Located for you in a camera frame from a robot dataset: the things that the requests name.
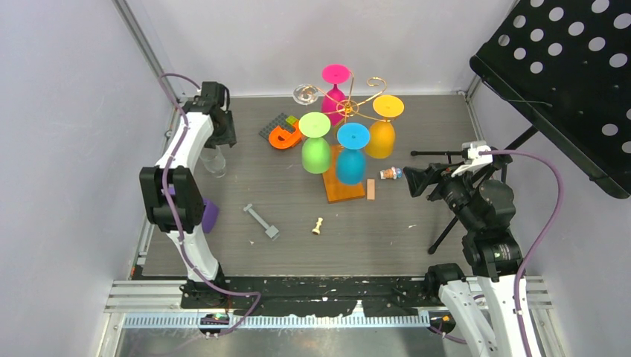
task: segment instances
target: black stand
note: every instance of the black stand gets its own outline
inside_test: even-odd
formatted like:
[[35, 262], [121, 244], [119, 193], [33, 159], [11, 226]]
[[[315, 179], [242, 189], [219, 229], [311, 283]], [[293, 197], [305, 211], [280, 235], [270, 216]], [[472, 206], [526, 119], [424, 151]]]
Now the black stand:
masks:
[[[537, 134], [538, 130], [534, 127], [531, 126], [530, 128], [526, 129], [525, 132], [523, 132], [519, 137], [517, 137], [517, 139], [515, 139], [512, 143], [508, 144], [508, 146], [506, 147], [506, 150], [515, 150], [518, 147], [520, 147], [521, 145], [523, 145], [526, 141], [528, 141], [528, 139], [532, 138], [533, 135]], [[447, 160], [448, 162], [451, 164], [452, 163], [452, 156], [453, 155], [462, 155], [462, 152], [459, 151], [412, 151], [410, 152], [410, 155], [412, 156], [417, 156], [417, 155], [427, 155], [427, 156], [443, 156], [446, 155], [447, 156]], [[481, 179], [482, 181], [488, 180], [490, 179], [490, 177], [495, 173], [495, 171], [497, 170], [501, 170], [502, 171], [502, 182], [506, 182], [506, 175], [507, 175], [507, 165], [506, 164], [500, 164], [500, 165], [489, 165], [486, 166], [483, 169], [480, 169], [477, 173], [475, 173], [475, 175], [473, 175], [473, 182], [477, 182]], [[449, 224], [445, 227], [443, 233], [441, 233], [440, 236], [438, 236], [438, 239], [436, 240], [436, 242], [434, 242], [434, 244], [432, 244], [431, 247], [429, 247], [429, 249], [427, 250], [428, 254], [434, 254], [436, 252], [436, 250], [438, 249], [438, 246], [441, 245], [441, 243], [445, 240], [445, 238], [447, 237], [447, 234], [449, 234], [449, 232], [452, 230], [452, 228], [454, 228], [455, 224], [458, 223], [458, 217], [454, 217], [451, 222], [449, 222]]]

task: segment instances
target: gray wall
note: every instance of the gray wall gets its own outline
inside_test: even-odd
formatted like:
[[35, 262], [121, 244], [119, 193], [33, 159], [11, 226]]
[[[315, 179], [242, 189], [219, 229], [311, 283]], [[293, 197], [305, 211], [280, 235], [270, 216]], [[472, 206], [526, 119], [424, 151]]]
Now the gray wall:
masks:
[[170, 106], [113, 4], [0, 2], [0, 346], [88, 356]]
[[[486, 87], [475, 94], [474, 106], [495, 147], [505, 147], [530, 125]], [[628, 356], [631, 199], [606, 195], [541, 134], [521, 149], [550, 158], [566, 183], [565, 204], [528, 272], [545, 278], [567, 356]], [[552, 213], [557, 184], [543, 164], [513, 159], [507, 180], [516, 196], [512, 229], [526, 249]]]
[[327, 88], [320, 73], [330, 63], [354, 71], [357, 94], [374, 93], [365, 81], [375, 76], [392, 94], [466, 89], [469, 58], [512, 2], [129, 0], [162, 65], [212, 77], [233, 95]]

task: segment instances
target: gray wooden tabletop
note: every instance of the gray wooden tabletop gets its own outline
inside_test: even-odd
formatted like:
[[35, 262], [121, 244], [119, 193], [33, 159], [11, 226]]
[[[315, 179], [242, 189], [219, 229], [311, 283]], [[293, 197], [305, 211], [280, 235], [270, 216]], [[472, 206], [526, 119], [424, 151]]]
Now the gray wooden tabletop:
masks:
[[[437, 263], [469, 266], [461, 252], [465, 234], [460, 224], [436, 254], [427, 248], [452, 218], [444, 202], [410, 197], [405, 178], [380, 180], [386, 168], [425, 168], [441, 157], [412, 158], [411, 150], [458, 150], [475, 134], [461, 96], [402, 96], [405, 112], [394, 122], [397, 142], [383, 160], [367, 157], [367, 179], [376, 179], [376, 199], [327, 203], [321, 175], [301, 166], [301, 145], [280, 151], [258, 132], [281, 112], [297, 118], [319, 105], [300, 106], [291, 97], [237, 98], [233, 111], [238, 144], [222, 148], [227, 173], [214, 178], [201, 162], [195, 179], [202, 195], [220, 208], [206, 240], [226, 275], [384, 275], [424, 274]], [[375, 115], [371, 105], [362, 113]], [[369, 120], [353, 117], [370, 126]], [[329, 135], [328, 141], [336, 144]], [[281, 235], [274, 242], [243, 208], [254, 209]], [[324, 219], [321, 235], [311, 230]], [[185, 275], [175, 245], [158, 229], [153, 232], [145, 275]]]

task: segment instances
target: black panel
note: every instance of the black panel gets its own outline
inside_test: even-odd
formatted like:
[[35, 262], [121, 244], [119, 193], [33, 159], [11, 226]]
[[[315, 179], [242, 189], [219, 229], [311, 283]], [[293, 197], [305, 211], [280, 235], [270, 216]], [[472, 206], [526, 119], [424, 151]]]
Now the black panel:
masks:
[[[600, 13], [592, 11], [593, 3], [545, 0], [533, 7], [530, 0], [520, 1], [470, 65], [591, 180], [623, 199], [631, 193], [631, 26], [614, 24], [626, 24], [631, 1], [609, 0]], [[553, 21], [561, 14], [557, 8], [563, 16]], [[521, 27], [515, 26], [523, 23], [517, 16], [525, 18]], [[572, 36], [575, 22], [583, 31]], [[543, 33], [539, 41], [531, 38], [535, 30]], [[605, 42], [601, 49], [594, 46], [598, 37]], [[550, 46], [558, 48], [554, 44], [562, 46], [559, 54], [548, 52]], [[516, 51], [525, 56], [517, 59]], [[627, 61], [615, 68], [613, 56]], [[536, 62], [542, 64], [539, 73], [531, 71]]]

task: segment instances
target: white hole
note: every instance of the white hole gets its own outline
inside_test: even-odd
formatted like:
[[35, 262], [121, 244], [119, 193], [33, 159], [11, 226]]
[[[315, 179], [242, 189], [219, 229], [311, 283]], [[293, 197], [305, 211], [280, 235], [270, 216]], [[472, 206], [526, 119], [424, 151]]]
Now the white hole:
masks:
[[582, 34], [583, 30], [585, 30], [585, 25], [583, 25], [582, 22], [575, 22], [572, 25], [570, 25], [570, 27], [568, 28], [568, 32], [572, 36], [578, 36]]
[[531, 32], [531, 39], [535, 42], [541, 41], [543, 38], [543, 30], [540, 28], [535, 28], [533, 32]]
[[595, 37], [592, 41], [589, 41], [588, 47], [594, 52], [600, 51], [605, 47], [605, 39], [602, 37]]
[[497, 39], [497, 43], [502, 47], [508, 45], [509, 42], [510, 42], [510, 37], [508, 37], [508, 35], [501, 35]]
[[620, 68], [626, 64], [627, 64], [626, 54], [614, 54], [612, 58], [609, 59], [609, 65], [611, 65], [613, 68]]
[[526, 25], [526, 18], [523, 15], [519, 15], [513, 20], [513, 26], [516, 28], [523, 28], [524, 25]]
[[517, 48], [515, 52], [513, 52], [513, 56], [515, 56], [517, 60], [523, 60], [524, 57], [526, 57], [526, 50], [521, 47]]
[[609, 0], [596, 0], [592, 3], [592, 12], [602, 13], [609, 7]]
[[534, 74], [541, 73], [543, 71], [543, 64], [541, 62], [533, 62], [531, 65], [531, 72]]
[[559, 21], [563, 17], [563, 9], [561, 7], [555, 7], [550, 11], [550, 15], [548, 16], [552, 21]]
[[548, 53], [550, 56], [558, 56], [563, 50], [563, 46], [560, 43], [553, 43], [548, 47]]
[[614, 124], [603, 125], [603, 134], [607, 136], [613, 136], [618, 133], [618, 127]]
[[631, 15], [629, 15], [628, 13], [618, 15], [618, 17], [613, 20], [613, 27], [619, 30], [628, 28], [629, 25], [631, 25]]

